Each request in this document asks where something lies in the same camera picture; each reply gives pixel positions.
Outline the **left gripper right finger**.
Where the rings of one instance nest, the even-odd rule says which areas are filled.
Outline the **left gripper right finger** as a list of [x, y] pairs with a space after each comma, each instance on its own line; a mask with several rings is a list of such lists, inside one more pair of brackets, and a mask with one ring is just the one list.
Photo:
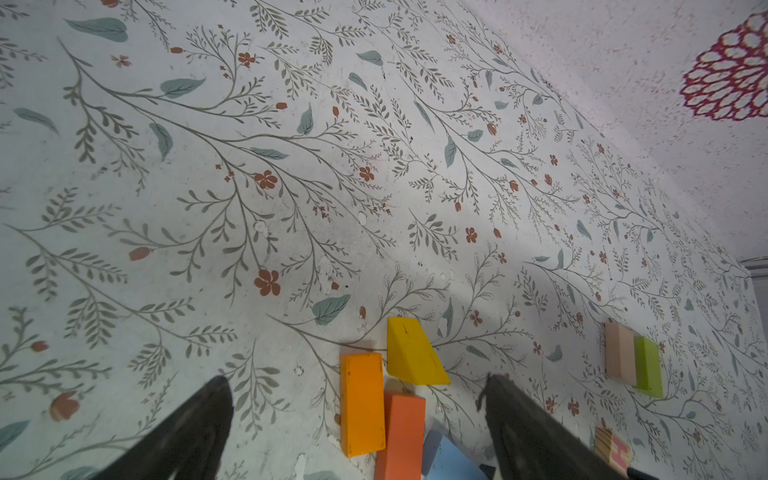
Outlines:
[[621, 474], [503, 375], [488, 375], [478, 406], [485, 417], [503, 479], [649, 479], [629, 467]]

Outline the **orange rectangular block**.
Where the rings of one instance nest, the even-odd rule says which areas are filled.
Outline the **orange rectangular block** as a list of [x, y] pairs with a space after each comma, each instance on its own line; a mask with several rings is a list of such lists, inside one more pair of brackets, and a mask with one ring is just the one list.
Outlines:
[[379, 353], [341, 357], [341, 448], [346, 457], [385, 449], [383, 386]]

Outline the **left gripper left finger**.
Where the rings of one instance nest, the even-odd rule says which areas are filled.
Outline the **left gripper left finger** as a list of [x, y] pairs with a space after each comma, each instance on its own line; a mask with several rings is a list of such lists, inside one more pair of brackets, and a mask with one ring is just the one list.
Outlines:
[[214, 479], [234, 414], [228, 380], [215, 376], [97, 479]]

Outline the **light blue rectangular block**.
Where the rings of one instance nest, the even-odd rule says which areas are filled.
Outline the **light blue rectangular block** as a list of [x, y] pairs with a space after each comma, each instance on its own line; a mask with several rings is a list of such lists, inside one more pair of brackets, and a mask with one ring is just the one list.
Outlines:
[[437, 430], [430, 430], [424, 441], [422, 476], [428, 480], [488, 480], [469, 457]]

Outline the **green rectangular block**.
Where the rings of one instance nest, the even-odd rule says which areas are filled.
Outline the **green rectangular block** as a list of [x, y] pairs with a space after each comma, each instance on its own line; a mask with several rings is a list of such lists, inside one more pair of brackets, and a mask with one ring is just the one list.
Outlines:
[[661, 356], [658, 345], [644, 336], [634, 337], [637, 391], [652, 397], [663, 398]]

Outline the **red rectangular block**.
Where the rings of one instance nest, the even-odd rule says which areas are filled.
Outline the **red rectangular block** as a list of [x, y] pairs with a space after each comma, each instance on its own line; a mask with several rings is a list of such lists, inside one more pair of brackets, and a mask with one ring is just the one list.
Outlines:
[[375, 480], [419, 480], [423, 459], [426, 400], [386, 391], [386, 448], [377, 453]]

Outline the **natural wood rectangular block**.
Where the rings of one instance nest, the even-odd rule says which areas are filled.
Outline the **natural wood rectangular block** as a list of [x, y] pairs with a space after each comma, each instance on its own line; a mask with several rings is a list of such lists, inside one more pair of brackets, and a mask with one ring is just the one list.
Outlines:
[[635, 333], [621, 324], [609, 322], [604, 325], [604, 335], [607, 376], [636, 386]]

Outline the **yellow wedge block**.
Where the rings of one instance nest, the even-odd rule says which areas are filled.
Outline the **yellow wedge block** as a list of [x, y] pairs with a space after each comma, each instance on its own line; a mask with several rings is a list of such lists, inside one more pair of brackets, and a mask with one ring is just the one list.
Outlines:
[[387, 372], [413, 385], [449, 385], [451, 380], [416, 319], [390, 317]]

